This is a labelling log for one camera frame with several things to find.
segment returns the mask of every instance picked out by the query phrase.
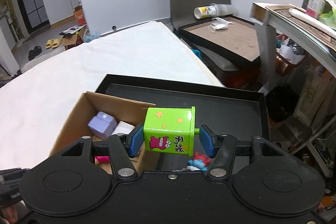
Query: white tube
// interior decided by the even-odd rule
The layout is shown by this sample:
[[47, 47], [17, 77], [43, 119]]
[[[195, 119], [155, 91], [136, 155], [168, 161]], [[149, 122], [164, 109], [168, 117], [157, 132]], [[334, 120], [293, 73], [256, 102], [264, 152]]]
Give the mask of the white tube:
[[309, 15], [306, 15], [303, 12], [300, 12], [299, 10], [296, 9], [289, 9], [289, 13], [297, 18], [300, 19], [302, 21], [304, 21], [305, 23], [308, 23], [309, 25], [312, 25], [313, 27], [315, 27], [316, 29], [326, 33], [327, 35], [330, 35], [331, 37], [336, 39], [336, 32], [328, 27], [327, 25], [323, 24], [322, 22], [319, 22], [317, 19], [310, 17]]

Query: desk leg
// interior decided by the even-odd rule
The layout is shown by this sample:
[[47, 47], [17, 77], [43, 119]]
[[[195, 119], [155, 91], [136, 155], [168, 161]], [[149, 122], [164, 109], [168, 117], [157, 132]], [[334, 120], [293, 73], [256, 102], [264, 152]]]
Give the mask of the desk leg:
[[276, 30], [270, 25], [254, 24], [260, 51], [262, 84], [271, 91], [276, 85]]

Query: blue gripper pad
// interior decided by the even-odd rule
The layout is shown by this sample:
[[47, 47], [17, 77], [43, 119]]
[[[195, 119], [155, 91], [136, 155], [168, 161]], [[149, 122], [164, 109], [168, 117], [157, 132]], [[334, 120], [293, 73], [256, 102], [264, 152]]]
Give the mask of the blue gripper pad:
[[199, 141], [201, 142], [205, 153], [208, 157], [214, 157], [215, 148], [213, 137], [216, 135], [206, 125], [201, 125], [199, 128]]
[[129, 146], [129, 157], [134, 158], [138, 155], [139, 150], [144, 142], [143, 124], [140, 127], [137, 126], [136, 128], [134, 128], [130, 134], [132, 134], [132, 137]]

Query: yellow slipper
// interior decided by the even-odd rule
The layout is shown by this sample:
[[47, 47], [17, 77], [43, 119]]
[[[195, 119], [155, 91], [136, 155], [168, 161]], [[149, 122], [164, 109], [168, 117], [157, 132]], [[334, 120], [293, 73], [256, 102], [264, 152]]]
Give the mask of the yellow slipper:
[[54, 39], [54, 42], [52, 44], [52, 48], [57, 48], [62, 42], [62, 39]]
[[51, 48], [51, 46], [53, 45], [53, 42], [54, 42], [54, 39], [49, 39], [47, 44], [45, 45], [45, 48], [46, 49], [49, 49]]

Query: white tablecloth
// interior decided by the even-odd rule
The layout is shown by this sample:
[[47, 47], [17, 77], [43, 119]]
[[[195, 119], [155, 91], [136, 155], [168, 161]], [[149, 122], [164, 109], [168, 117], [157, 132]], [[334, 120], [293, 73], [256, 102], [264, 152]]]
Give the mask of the white tablecloth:
[[106, 74], [221, 86], [166, 26], [149, 22], [62, 52], [0, 89], [0, 170], [45, 160], [82, 92]]

